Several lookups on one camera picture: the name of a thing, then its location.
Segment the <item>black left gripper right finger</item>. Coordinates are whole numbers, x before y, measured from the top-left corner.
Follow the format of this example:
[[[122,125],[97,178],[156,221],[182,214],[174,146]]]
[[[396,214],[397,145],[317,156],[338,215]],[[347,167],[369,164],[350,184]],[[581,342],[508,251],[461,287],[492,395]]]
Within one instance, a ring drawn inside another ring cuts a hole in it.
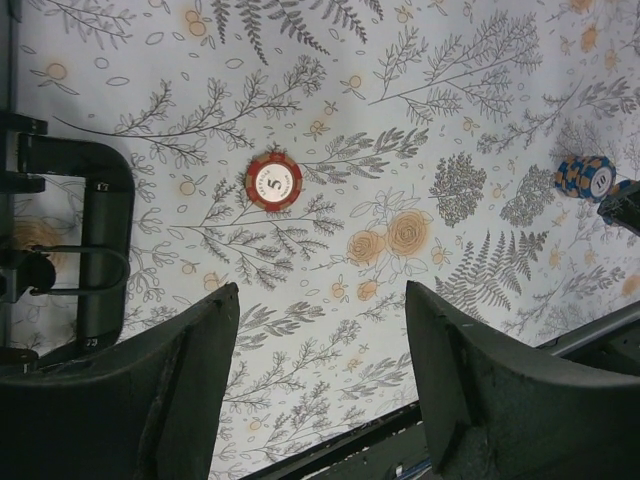
[[[426,286],[405,316],[425,438],[444,479],[635,479],[639,307],[534,348]]]

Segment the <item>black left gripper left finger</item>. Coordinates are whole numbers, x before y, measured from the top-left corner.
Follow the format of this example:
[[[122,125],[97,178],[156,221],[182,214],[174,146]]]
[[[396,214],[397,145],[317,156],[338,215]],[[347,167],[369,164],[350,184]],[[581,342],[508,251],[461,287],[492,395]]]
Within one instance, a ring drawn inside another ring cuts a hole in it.
[[[5,479],[205,479],[239,327],[236,284],[84,358],[1,374]]]

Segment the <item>blue 10 chip stack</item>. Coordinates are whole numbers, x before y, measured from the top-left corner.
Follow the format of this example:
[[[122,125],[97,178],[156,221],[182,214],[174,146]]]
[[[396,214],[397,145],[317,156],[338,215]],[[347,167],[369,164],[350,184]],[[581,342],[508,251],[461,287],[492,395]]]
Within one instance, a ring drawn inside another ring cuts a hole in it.
[[[616,167],[606,156],[568,156],[555,172],[554,186],[567,197],[600,203],[616,176]]]

